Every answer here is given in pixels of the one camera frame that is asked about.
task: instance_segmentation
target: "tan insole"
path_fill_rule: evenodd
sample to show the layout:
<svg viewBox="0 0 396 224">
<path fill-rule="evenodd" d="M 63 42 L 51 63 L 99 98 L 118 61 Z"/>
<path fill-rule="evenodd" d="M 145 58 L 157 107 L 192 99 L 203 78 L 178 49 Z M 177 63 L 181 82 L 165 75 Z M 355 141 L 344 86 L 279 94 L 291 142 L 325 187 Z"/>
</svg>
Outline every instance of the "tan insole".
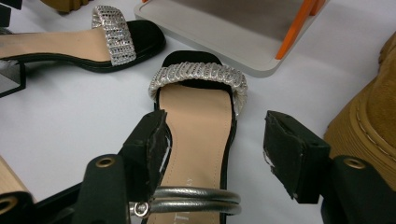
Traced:
<svg viewBox="0 0 396 224">
<path fill-rule="evenodd" d="M 168 113 L 173 144 L 161 185 L 219 189 L 232 121 L 228 92 L 169 84 L 161 88 L 159 101 Z M 148 223 L 219 223 L 219 213 L 153 214 Z"/>
<path fill-rule="evenodd" d="M 0 157 L 0 194 L 12 191 L 27 191 L 27 188 L 11 170 L 6 161 Z"/>
<path fill-rule="evenodd" d="M 57 53 L 95 62 L 110 61 L 105 31 L 0 35 L 0 60 L 34 53 Z"/>
</svg>

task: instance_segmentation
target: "orange plastic piece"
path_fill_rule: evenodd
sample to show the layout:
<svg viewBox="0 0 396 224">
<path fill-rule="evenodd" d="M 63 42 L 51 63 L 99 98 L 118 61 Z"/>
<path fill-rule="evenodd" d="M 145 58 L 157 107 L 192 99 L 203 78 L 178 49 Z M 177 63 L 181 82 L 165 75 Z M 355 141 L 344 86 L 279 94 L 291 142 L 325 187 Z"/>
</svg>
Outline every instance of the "orange plastic piece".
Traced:
<svg viewBox="0 0 396 224">
<path fill-rule="evenodd" d="M 320 9 L 323 7 L 326 0 L 317 0 L 317 2 L 312 7 L 311 12 L 309 13 L 310 16 L 316 16 Z"/>
<path fill-rule="evenodd" d="M 290 47 L 293 45 L 294 41 L 297 38 L 297 35 L 300 33 L 301 28 L 303 28 L 304 22 L 309 15 L 316 15 L 320 8 L 324 5 L 325 0 L 304 0 L 303 4 L 300 7 L 300 10 L 297 13 L 296 18 L 291 24 L 288 33 L 283 39 L 283 43 L 280 46 L 276 59 L 282 59 L 286 53 L 289 51 Z"/>
</svg>

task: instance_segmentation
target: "brown boot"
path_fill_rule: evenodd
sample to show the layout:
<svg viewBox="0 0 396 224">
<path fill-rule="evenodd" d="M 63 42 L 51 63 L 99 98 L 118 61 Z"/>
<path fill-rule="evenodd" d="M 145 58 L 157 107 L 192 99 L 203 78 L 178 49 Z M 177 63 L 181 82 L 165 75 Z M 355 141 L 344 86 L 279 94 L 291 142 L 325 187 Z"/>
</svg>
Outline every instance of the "brown boot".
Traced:
<svg viewBox="0 0 396 224">
<path fill-rule="evenodd" d="M 378 76 L 330 123 L 324 139 L 330 157 L 370 162 L 396 190 L 396 33 L 381 49 Z"/>
<path fill-rule="evenodd" d="M 60 12 L 70 12 L 87 5 L 89 0 L 41 0 L 41 2 Z"/>
</svg>

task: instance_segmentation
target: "sandal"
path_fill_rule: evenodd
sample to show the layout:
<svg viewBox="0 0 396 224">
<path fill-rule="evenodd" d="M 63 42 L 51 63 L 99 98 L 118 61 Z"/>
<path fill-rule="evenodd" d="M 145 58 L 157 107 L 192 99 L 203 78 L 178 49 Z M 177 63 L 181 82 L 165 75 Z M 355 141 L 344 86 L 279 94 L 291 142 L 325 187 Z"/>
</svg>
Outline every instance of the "sandal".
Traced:
<svg viewBox="0 0 396 224">
<path fill-rule="evenodd" d="M 0 72 L 18 63 L 64 61 L 93 72 L 114 72 L 159 53 L 165 45 L 151 21 L 125 21 L 114 7 L 92 12 L 92 29 L 70 33 L 0 35 Z"/>
<path fill-rule="evenodd" d="M 176 51 L 166 57 L 148 92 L 156 110 L 167 113 L 171 149 L 153 195 L 160 214 L 147 223 L 223 224 L 226 215 L 240 212 L 239 197 L 226 191 L 227 161 L 247 89 L 244 75 L 213 54 Z M 198 200 L 166 203 L 175 196 Z M 228 205 L 205 201 L 218 198 Z"/>
</svg>

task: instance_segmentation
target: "silver embellished strap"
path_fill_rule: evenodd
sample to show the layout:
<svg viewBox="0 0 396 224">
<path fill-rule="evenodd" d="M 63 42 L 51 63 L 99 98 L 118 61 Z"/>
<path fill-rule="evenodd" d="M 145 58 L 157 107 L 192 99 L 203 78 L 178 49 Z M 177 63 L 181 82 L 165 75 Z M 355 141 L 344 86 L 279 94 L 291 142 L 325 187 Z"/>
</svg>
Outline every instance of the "silver embellished strap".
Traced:
<svg viewBox="0 0 396 224">
<path fill-rule="evenodd" d="M 136 59 L 128 25 L 118 9 L 107 6 L 95 7 L 92 11 L 92 29 L 100 26 L 106 33 L 112 65 L 120 65 Z"/>
<path fill-rule="evenodd" d="M 245 76 L 238 70 L 217 63 L 177 63 L 163 67 L 151 80 L 148 94 L 155 101 L 160 87 L 187 79 L 217 81 L 231 86 L 236 116 L 247 101 L 248 84 Z"/>
</svg>

